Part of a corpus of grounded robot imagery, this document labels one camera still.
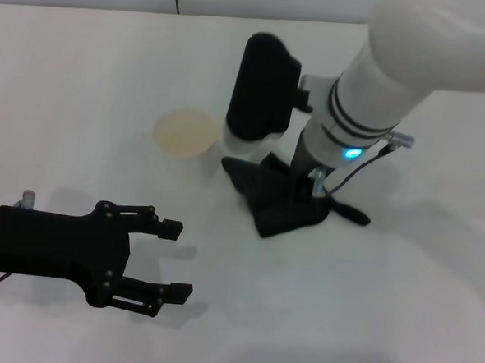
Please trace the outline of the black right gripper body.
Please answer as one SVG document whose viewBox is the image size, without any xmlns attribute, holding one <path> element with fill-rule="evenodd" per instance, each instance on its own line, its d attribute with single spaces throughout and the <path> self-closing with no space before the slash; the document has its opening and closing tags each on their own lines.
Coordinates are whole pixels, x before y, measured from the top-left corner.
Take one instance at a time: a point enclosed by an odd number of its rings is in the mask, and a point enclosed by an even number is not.
<svg viewBox="0 0 485 363">
<path fill-rule="evenodd" d="M 330 141 L 324 131 L 303 129 L 289 166 L 290 196 L 299 198 L 307 177 L 316 171 L 312 183 L 311 197 L 316 200 L 326 197 L 324 181 L 330 174 Z"/>
</svg>

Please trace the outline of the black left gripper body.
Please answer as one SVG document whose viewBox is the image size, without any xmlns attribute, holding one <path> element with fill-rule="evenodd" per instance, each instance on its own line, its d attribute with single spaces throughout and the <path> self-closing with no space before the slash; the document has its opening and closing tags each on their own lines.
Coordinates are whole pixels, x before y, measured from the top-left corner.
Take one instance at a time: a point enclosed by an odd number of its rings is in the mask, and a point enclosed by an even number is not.
<svg viewBox="0 0 485 363">
<path fill-rule="evenodd" d="M 129 234 L 112 205 L 73 217 L 0 207 L 0 272 L 75 283 L 90 306 L 111 305 L 129 257 Z"/>
</svg>

